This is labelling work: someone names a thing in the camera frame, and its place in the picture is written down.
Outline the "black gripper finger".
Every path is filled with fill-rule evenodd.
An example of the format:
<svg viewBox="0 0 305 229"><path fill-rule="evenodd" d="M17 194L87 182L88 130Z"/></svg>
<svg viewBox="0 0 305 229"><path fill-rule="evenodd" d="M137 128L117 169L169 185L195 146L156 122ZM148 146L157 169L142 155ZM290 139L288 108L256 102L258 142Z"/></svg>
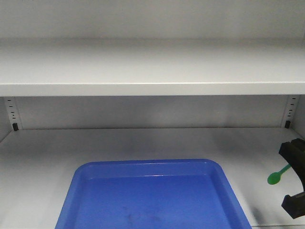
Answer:
<svg viewBox="0 0 305 229"><path fill-rule="evenodd" d="M294 196L286 195L281 206L293 219L304 216L305 193L301 192Z"/></svg>
<svg viewBox="0 0 305 229"><path fill-rule="evenodd" d="M279 154L287 161L305 185L305 141L297 138L281 144Z"/></svg>

